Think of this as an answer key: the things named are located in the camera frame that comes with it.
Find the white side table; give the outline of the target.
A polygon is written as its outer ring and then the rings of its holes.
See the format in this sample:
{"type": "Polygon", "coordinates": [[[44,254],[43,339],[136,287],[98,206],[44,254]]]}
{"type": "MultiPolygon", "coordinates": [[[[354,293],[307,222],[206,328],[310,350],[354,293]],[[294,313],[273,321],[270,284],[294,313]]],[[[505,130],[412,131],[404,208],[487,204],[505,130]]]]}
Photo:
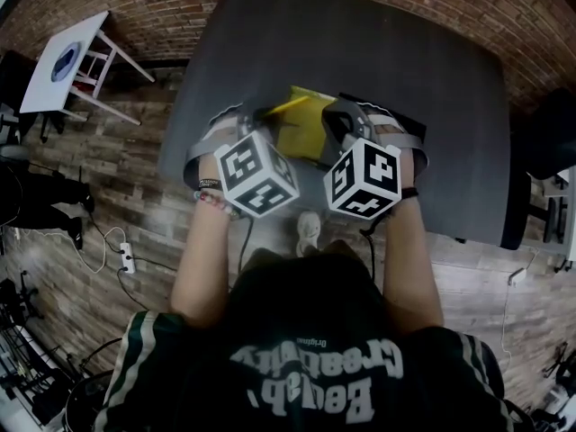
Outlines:
{"type": "Polygon", "coordinates": [[[140,125],[139,120],[100,101],[98,97],[94,98],[90,94],[73,87],[76,76],[99,79],[103,82],[103,86],[108,71],[117,57],[127,61],[149,82],[153,83],[155,81],[151,74],[145,71],[130,55],[105,34],[103,24],[108,15],[107,11],[98,13],[53,35],[49,39],[37,61],[31,81],[28,84],[20,109],[21,113],[59,112],[84,122],[86,120],[85,117],[66,109],[67,99],[70,95],[73,95],[108,113],[116,115],[126,122],[137,126],[140,125]],[[52,83],[50,81],[50,73],[55,61],[60,53],[74,41],[82,42],[82,49],[76,64],[66,78],[60,82],[52,83]]]}

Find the person's left forearm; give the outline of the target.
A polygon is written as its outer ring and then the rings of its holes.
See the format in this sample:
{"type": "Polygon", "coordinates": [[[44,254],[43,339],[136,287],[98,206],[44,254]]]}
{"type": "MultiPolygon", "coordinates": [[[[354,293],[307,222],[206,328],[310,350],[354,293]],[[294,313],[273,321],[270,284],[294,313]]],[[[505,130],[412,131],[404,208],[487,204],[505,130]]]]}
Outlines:
{"type": "Polygon", "coordinates": [[[229,232],[223,192],[199,190],[170,297],[170,310],[194,328],[223,316],[229,298],[229,232]]]}

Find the person's right forearm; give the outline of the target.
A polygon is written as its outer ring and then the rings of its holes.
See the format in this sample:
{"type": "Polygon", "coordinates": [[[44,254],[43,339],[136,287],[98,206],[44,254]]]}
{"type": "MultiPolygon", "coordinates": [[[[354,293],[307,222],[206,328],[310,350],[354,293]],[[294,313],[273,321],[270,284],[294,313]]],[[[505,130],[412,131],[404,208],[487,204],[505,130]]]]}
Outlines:
{"type": "Polygon", "coordinates": [[[382,295],[396,331],[402,335],[444,325],[419,199],[394,205],[385,222],[382,295]]]}

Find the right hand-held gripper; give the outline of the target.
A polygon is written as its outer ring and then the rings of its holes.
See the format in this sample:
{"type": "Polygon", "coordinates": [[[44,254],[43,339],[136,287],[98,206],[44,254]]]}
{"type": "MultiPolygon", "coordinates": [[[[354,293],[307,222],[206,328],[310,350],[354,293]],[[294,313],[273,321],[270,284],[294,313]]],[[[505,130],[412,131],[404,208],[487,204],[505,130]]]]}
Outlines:
{"type": "Polygon", "coordinates": [[[428,168],[422,139],[387,109],[338,98],[321,122],[321,163],[334,164],[323,178],[333,212],[373,220],[400,201],[401,181],[414,183],[428,168]]]}

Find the white power strip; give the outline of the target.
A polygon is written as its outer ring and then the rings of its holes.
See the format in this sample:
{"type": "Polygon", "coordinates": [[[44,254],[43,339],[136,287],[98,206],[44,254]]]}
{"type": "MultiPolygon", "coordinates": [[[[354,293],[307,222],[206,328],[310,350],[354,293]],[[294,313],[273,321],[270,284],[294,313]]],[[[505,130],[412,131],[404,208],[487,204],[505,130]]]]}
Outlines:
{"type": "Polygon", "coordinates": [[[135,260],[132,254],[131,244],[129,242],[122,242],[120,244],[122,270],[133,275],[136,272],[135,260]]]}

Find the person's green printed shirt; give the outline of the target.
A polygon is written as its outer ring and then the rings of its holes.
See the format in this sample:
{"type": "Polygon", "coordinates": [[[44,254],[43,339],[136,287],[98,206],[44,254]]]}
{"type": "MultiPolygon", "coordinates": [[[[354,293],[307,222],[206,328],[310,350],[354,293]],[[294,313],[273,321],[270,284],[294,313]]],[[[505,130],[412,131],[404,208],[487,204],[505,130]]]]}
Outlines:
{"type": "Polygon", "coordinates": [[[94,432],[515,432],[477,338],[398,336],[365,266],[336,254],[245,272],[213,328],[135,314],[94,432]]]}

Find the black equipment rack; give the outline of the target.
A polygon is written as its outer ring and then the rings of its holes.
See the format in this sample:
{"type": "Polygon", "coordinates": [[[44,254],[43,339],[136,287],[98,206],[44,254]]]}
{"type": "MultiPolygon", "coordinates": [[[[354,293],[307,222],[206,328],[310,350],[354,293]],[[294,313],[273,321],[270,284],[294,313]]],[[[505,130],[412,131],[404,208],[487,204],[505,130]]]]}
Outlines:
{"type": "Polygon", "coordinates": [[[121,342],[105,342],[89,355],[76,360],[60,346],[48,347],[28,328],[44,316],[35,306],[38,290],[20,282],[0,280],[0,394],[31,417],[41,432],[64,432],[63,417],[68,396],[83,379],[100,374],[88,368],[92,359],[121,342]]]}

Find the black round stool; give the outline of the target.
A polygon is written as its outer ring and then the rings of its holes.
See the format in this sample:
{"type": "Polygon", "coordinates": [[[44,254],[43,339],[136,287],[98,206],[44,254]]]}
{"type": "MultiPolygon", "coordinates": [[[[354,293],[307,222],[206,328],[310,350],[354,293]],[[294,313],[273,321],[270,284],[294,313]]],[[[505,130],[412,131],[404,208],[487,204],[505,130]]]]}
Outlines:
{"type": "Polygon", "coordinates": [[[112,377],[112,370],[99,373],[83,379],[72,389],[64,408],[64,432],[93,432],[112,377]]]}

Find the black office chair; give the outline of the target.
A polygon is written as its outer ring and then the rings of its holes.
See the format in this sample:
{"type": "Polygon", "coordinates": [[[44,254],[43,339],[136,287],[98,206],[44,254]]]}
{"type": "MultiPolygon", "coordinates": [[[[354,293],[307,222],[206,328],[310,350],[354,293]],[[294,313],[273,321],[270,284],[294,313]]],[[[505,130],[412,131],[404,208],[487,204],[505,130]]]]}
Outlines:
{"type": "Polygon", "coordinates": [[[508,204],[500,246],[520,247],[529,217],[544,222],[544,242],[557,231],[567,209],[553,199],[546,208],[530,202],[533,180],[544,181],[576,165],[576,95],[565,88],[552,91],[511,132],[508,204]]]}

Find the person's white shoe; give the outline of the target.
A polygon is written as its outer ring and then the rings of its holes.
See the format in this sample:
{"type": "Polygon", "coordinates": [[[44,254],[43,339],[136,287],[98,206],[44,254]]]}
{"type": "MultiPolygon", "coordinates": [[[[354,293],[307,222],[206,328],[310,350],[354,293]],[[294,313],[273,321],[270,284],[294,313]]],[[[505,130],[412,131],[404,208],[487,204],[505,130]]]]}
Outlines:
{"type": "Polygon", "coordinates": [[[302,212],[297,221],[297,257],[305,257],[307,254],[316,252],[318,250],[320,232],[320,216],[314,211],[302,212]]]}

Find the person's dark trousers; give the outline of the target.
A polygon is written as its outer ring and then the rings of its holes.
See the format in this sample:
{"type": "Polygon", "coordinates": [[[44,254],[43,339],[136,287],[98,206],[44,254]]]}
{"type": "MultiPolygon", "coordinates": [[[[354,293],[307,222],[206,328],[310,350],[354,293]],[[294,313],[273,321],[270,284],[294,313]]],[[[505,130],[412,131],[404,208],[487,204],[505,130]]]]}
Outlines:
{"type": "MultiPolygon", "coordinates": [[[[341,255],[362,262],[362,259],[358,256],[358,254],[345,241],[341,239],[330,243],[324,248],[314,247],[310,242],[303,241],[297,245],[296,252],[301,253],[298,258],[313,257],[319,255],[341,255]]],[[[282,256],[269,249],[261,247],[253,252],[247,263],[242,267],[241,272],[244,273],[248,270],[262,266],[270,266],[285,260],[291,260],[291,258],[288,256],[282,256]]]]}

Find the blue round dish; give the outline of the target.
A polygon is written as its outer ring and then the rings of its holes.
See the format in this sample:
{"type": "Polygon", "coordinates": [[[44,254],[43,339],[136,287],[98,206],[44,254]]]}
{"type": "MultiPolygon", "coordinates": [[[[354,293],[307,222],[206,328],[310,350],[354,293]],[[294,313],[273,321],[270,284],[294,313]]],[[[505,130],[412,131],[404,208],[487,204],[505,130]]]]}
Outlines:
{"type": "Polygon", "coordinates": [[[60,53],[50,73],[50,81],[52,83],[60,82],[68,76],[76,64],[81,49],[82,42],[74,41],[60,53]]]}

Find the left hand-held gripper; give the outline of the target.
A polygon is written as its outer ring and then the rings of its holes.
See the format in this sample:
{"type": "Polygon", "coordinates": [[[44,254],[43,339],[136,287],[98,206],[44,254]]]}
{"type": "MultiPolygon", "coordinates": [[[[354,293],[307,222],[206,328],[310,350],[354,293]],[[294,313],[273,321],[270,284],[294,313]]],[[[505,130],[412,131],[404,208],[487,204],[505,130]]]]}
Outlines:
{"type": "Polygon", "coordinates": [[[185,154],[184,182],[220,177],[225,199],[263,218],[300,197],[292,164],[273,145],[265,126],[242,122],[246,104],[233,104],[211,118],[204,135],[185,154]]]}

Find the red item under side table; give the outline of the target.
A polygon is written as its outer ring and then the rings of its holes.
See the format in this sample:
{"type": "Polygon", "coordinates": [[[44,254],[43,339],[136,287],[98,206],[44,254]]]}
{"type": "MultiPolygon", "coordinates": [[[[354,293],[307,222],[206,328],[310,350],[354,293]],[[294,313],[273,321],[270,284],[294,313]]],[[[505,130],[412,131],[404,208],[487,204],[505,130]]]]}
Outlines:
{"type": "Polygon", "coordinates": [[[97,98],[102,88],[102,81],[86,76],[76,76],[73,87],[97,98]]]}

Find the yellow pencil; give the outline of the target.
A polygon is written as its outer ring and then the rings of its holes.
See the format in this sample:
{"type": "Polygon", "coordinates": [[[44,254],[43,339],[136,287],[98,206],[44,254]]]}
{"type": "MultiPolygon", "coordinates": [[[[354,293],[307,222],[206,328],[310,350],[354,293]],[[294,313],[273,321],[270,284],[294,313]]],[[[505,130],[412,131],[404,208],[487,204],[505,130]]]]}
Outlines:
{"type": "Polygon", "coordinates": [[[296,105],[302,104],[302,103],[304,103],[310,99],[311,98],[308,95],[297,97],[295,99],[292,99],[286,103],[282,103],[280,105],[277,105],[277,106],[273,107],[272,109],[268,110],[267,112],[264,113],[264,117],[279,114],[279,113],[284,113],[285,111],[289,110],[290,108],[293,108],[296,105]]]}

